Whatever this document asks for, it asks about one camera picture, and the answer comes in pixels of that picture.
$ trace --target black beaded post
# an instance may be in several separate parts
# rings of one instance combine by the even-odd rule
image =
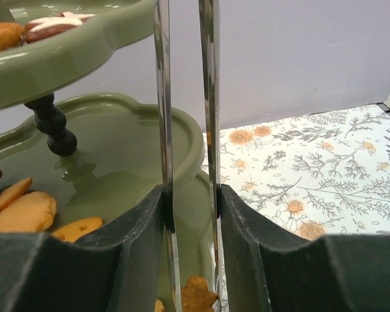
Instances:
[[[34,111],[34,125],[48,136],[47,146],[52,153],[67,157],[77,149],[77,138],[66,129],[65,114],[53,104],[54,100],[54,93],[50,93],[25,106]]]

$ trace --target metal tongs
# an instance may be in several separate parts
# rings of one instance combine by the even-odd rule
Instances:
[[[209,163],[209,182],[211,192],[211,212],[214,241],[214,285],[213,291],[222,294],[222,270],[220,265],[219,192],[220,192],[220,131],[219,113],[219,0],[199,0],[201,46],[203,59],[203,80],[205,93],[205,119],[207,124],[207,148]],[[179,256],[174,222],[174,182],[172,159],[172,106],[170,91],[170,23],[169,0],[155,0],[155,49],[157,60],[157,97],[159,102],[163,207],[168,246],[169,277],[175,310],[182,312],[181,281],[179,275]]]

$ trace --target white wall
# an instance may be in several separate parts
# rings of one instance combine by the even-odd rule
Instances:
[[[172,100],[203,125],[197,0],[171,0]],[[224,127],[382,101],[390,92],[390,0],[221,0]],[[153,39],[118,51],[57,99],[95,91],[156,102]],[[30,112],[0,112],[0,132]]]

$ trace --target tiered serving tray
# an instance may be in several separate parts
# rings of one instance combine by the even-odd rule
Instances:
[[[0,135],[0,190],[32,177],[29,191],[44,191],[57,200],[58,214],[48,232],[91,216],[110,222],[162,183],[157,105],[113,93],[59,103],[66,126],[77,139],[77,149],[68,157],[55,155],[47,135],[37,129],[43,131],[40,122],[63,124],[64,115],[51,108],[39,116],[38,110],[41,103],[47,105],[41,99],[98,69],[116,49],[149,36],[153,1],[8,0],[6,4],[20,24],[65,11],[97,15],[76,29],[0,53],[0,109],[24,103],[36,113]],[[186,284],[189,276],[203,276],[212,283],[209,187],[200,171],[202,131],[176,109],[172,131],[181,283]],[[166,246],[162,254],[158,298],[167,311],[173,311]]]

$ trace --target white icing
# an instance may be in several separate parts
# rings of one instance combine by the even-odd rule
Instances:
[[[75,14],[72,12],[64,12],[62,15],[66,18],[79,18],[80,20],[83,18],[91,18],[92,16],[95,16],[95,14]]]
[[[80,26],[83,22],[79,18],[43,18],[40,19],[39,25],[33,27],[30,31],[36,32],[42,29],[50,28],[57,25],[73,25]]]

